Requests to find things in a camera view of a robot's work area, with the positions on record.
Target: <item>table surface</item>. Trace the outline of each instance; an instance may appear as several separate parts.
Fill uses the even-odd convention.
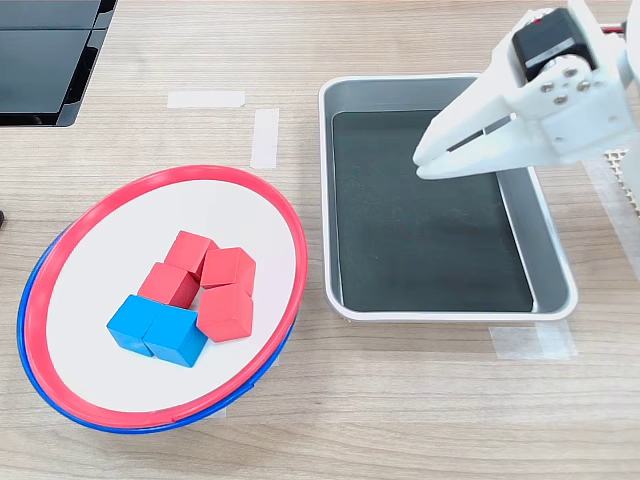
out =
[[[319,88],[349,74],[480,71],[541,3],[121,0],[76,125],[0,130],[0,478],[638,478],[640,285],[582,165],[539,172],[581,294],[577,356],[500,360],[487,325],[353,326],[324,299]],[[628,2],[589,3],[601,22],[626,18]],[[185,87],[245,90],[247,103],[167,109],[167,92]],[[278,167],[258,174],[296,208],[310,253],[280,365],[227,418],[159,435],[99,433],[56,413],[16,350],[39,255],[137,177],[248,170],[253,112],[270,107]]]

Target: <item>tape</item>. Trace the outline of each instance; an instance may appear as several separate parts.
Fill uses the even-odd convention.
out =
[[[600,203],[604,207],[609,221],[620,240],[622,249],[629,259],[631,268],[640,280],[640,221],[634,206],[630,203],[615,175],[615,162],[609,166],[612,156],[624,155],[624,151],[607,152],[605,158],[584,162]]]
[[[216,413],[212,414],[209,418],[227,418],[227,409],[221,408]]]
[[[278,155],[280,109],[256,110],[253,125],[251,168],[275,168]]]
[[[232,108],[244,102],[241,91],[175,91],[167,96],[167,108]]]
[[[567,360],[578,354],[566,320],[533,327],[489,327],[500,360]]]

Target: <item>gray tray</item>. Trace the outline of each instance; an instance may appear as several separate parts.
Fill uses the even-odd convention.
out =
[[[430,120],[474,76],[349,77],[320,91],[324,284],[351,321],[551,321],[578,301],[533,169],[415,175]]]

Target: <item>blue rim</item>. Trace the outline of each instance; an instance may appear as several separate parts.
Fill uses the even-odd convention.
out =
[[[29,295],[31,294],[31,289],[33,288],[33,282],[38,276],[38,272],[42,268],[42,264],[44,263],[45,259],[51,252],[51,249],[55,246],[56,243],[58,243],[58,240],[63,234],[64,232],[58,235],[58,237],[53,241],[53,243],[49,245],[49,247],[45,250],[45,252],[42,254],[40,259],[38,260],[38,263],[36,263],[36,266],[31,272],[31,275],[29,276],[27,285],[24,287],[24,291],[22,292],[22,298],[20,299],[20,309],[18,310],[18,324],[17,324],[16,336],[18,339],[18,351],[20,353],[20,361],[22,362],[24,371],[27,374],[27,377],[29,378],[31,385],[33,385],[33,388],[36,389],[36,392],[38,392],[38,394],[44,399],[44,401],[47,402],[49,405],[51,405],[51,407],[53,407],[54,410],[56,410],[58,413],[61,413],[65,417],[73,420],[74,422],[79,423],[80,425],[84,425],[85,427],[93,428],[95,430],[100,430],[102,432],[119,433],[124,435],[142,435],[146,433],[164,432],[166,430],[172,430],[174,428],[184,427],[186,425],[189,425],[190,423],[197,422],[198,420],[202,420],[203,418],[208,417],[209,415],[219,410],[222,410],[223,408],[232,404],[242,395],[244,395],[249,390],[251,390],[254,384],[266,373],[267,370],[269,370],[269,367],[271,367],[271,364],[273,364],[276,358],[278,358],[278,355],[282,351],[282,348],[284,347],[285,343],[287,343],[287,340],[289,339],[289,335],[293,330],[293,324],[292,324],[291,328],[289,328],[289,331],[285,335],[284,339],[282,340],[282,343],[278,346],[276,351],[271,354],[269,359],[262,365],[262,367],[260,367],[260,369],[256,373],[254,373],[253,376],[249,380],[247,380],[241,387],[239,387],[236,391],[229,394],[227,397],[223,398],[219,402],[214,403],[213,405],[205,408],[200,412],[194,413],[193,415],[182,418],[174,423],[169,423],[166,425],[158,425],[156,427],[145,427],[145,428],[105,427],[102,425],[96,425],[95,423],[90,423],[85,420],[82,420],[81,418],[78,418],[75,415],[72,415],[69,412],[65,411],[53,400],[51,400],[51,398],[44,392],[44,390],[42,390],[42,388],[40,387],[40,384],[38,383],[38,381],[36,380],[33,374],[33,371],[31,370],[31,365],[29,365],[29,360],[27,358],[27,350],[24,343],[24,318],[27,310],[27,304],[29,303]]]

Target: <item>toy block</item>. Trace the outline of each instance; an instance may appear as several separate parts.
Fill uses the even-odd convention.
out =
[[[162,306],[143,340],[156,357],[185,367],[193,367],[207,343],[196,327],[198,314],[191,310]]]
[[[251,296],[255,276],[256,262],[247,252],[239,247],[221,248],[207,252],[200,285],[214,288],[235,283]]]
[[[142,339],[162,308],[160,303],[153,300],[129,295],[115,315],[111,317],[107,328],[122,348],[152,357],[153,353]]]
[[[214,342],[248,337],[253,328],[253,300],[240,285],[202,292],[198,328]]]
[[[189,308],[200,286],[186,270],[165,263],[156,263],[138,290],[138,295],[149,300]]]
[[[209,238],[180,230],[164,263],[186,270],[200,281],[205,254],[208,250],[217,248],[215,242]]]

